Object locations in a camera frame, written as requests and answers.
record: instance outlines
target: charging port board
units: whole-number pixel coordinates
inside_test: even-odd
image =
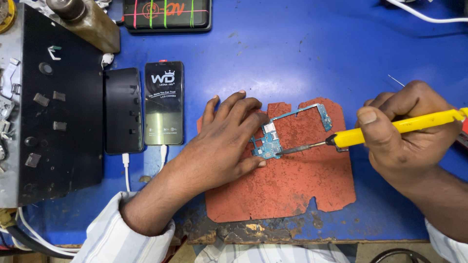
[[[301,108],[301,109],[298,109],[289,113],[285,113],[281,116],[274,117],[270,120],[269,123],[262,125],[261,128],[263,131],[263,137],[259,139],[255,139],[255,137],[252,136],[252,138],[250,139],[250,142],[252,142],[255,147],[255,149],[252,150],[252,155],[260,156],[265,159],[269,159],[273,157],[276,159],[281,158],[281,155],[278,155],[278,156],[276,155],[276,153],[281,152],[283,148],[279,142],[280,141],[279,136],[278,136],[278,133],[276,132],[275,124],[273,123],[273,121],[292,115],[292,114],[297,114],[300,111],[308,110],[313,107],[317,107],[319,114],[320,114],[320,118],[322,119],[323,127],[325,128],[325,131],[328,132],[331,129],[332,124],[331,124],[331,118],[328,116],[327,111],[325,110],[325,106],[319,103],[312,104],[305,108]]]

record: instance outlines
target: black smartphone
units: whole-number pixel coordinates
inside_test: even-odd
[[[138,69],[104,72],[105,149],[108,154],[141,152],[141,93]]]
[[[145,64],[145,144],[183,143],[183,64]]]

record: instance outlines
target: green rubber band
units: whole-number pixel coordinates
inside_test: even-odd
[[[166,24],[166,6],[168,5],[168,0],[164,0],[164,27],[168,28]]]
[[[193,25],[193,0],[192,0],[192,11],[190,12],[190,27],[191,28],[195,27]]]
[[[151,6],[149,7],[149,27],[153,29],[153,0],[151,0]]]

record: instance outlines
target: wd logo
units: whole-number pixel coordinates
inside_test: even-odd
[[[169,72],[164,71],[164,75],[162,77],[159,75],[156,75],[156,77],[151,75],[151,79],[153,79],[153,83],[156,83],[157,80],[159,80],[160,83],[172,83],[174,82],[174,73],[176,72],[171,72],[170,70]]]

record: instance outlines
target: striped shirt sleeve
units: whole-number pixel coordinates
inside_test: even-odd
[[[122,219],[119,206],[136,192],[119,192],[89,225],[87,238],[73,263],[146,263],[162,262],[174,235],[171,220],[163,233],[155,237],[140,235]]]
[[[441,257],[451,263],[468,263],[468,244],[457,242],[442,234],[427,219],[426,228],[432,247]]]

